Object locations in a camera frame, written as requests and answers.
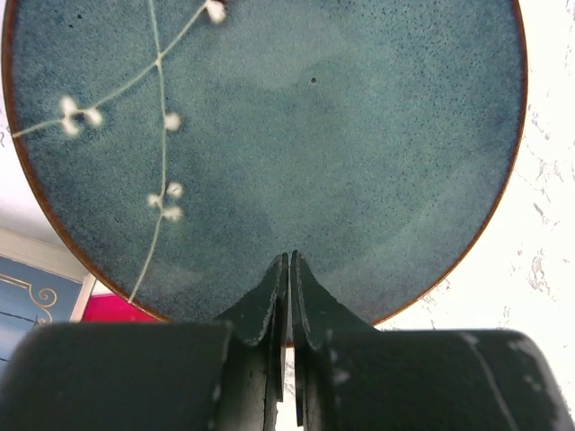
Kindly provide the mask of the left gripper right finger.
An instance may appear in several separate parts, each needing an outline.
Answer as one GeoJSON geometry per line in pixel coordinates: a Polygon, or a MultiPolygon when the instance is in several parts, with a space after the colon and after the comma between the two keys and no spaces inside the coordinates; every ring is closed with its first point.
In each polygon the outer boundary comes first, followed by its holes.
{"type": "Polygon", "coordinates": [[[571,430],[539,347],[514,330],[377,330],[294,252],[296,420],[306,430],[571,430]]]}

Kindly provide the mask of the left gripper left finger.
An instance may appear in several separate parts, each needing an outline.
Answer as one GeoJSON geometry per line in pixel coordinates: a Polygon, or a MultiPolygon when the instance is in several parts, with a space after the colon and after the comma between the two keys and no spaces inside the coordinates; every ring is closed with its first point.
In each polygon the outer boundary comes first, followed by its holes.
{"type": "Polygon", "coordinates": [[[288,256],[207,323],[36,329],[1,379],[4,430],[271,430],[283,395],[288,256]]]}

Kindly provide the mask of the dark teal ceramic plate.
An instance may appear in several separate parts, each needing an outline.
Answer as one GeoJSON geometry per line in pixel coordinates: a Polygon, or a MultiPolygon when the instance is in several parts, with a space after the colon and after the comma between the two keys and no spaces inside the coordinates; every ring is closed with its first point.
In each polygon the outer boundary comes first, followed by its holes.
{"type": "Polygon", "coordinates": [[[59,239],[165,320],[299,251],[369,323],[441,281],[509,182],[516,1],[9,1],[15,151],[59,239]]]}

